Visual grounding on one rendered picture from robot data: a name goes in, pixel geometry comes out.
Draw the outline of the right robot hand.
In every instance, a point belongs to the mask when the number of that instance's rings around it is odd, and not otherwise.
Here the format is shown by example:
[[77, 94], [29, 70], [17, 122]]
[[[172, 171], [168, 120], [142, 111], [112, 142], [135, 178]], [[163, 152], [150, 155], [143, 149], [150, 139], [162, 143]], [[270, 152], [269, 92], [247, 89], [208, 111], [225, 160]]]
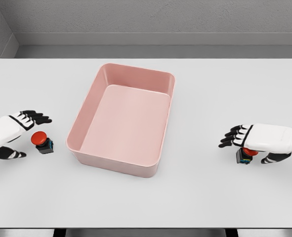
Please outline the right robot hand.
[[258, 153], [267, 152], [261, 163], [276, 163], [292, 155], [292, 128], [261, 123], [237, 125], [225, 134], [218, 146], [237, 146]]

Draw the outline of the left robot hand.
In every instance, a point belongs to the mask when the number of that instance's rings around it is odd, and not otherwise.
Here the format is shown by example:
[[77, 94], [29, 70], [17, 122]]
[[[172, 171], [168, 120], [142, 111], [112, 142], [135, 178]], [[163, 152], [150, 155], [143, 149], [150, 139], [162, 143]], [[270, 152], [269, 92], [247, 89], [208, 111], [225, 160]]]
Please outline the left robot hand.
[[0, 159], [24, 158], [26, 153], [6, 147], [23, 133], [37, 125], [51, 123], [52, 119], [34, 110], [19, 111], [0, 118]]

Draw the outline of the pink rectangular plastic basket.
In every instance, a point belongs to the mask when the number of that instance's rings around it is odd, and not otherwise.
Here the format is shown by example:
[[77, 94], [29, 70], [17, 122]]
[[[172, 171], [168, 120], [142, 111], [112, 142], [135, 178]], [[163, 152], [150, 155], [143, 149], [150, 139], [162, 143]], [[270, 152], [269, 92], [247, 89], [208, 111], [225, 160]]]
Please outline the pink rectangular plastic basket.
[[175, 85], [173, 74], [107, 63], [66, 138], [85, 165], [149, 178], [159, 165]]

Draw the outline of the red button industrial switch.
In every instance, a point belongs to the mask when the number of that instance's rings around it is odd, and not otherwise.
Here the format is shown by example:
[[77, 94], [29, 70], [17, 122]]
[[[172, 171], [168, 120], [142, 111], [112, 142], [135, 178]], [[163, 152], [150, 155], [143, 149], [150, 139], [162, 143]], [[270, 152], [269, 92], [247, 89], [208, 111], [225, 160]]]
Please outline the red button industrial switch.
[[258, 151], [250, 150], [248, 148], [239, 148], [236, 152], [237, 163], [250, 164], [253, 157], [258, 155]]
[[41, 154], [53, 153], [53, 141], [47, 137], [47, 134], [43, 131], [35, 132], [31, 137], [32, 144]]

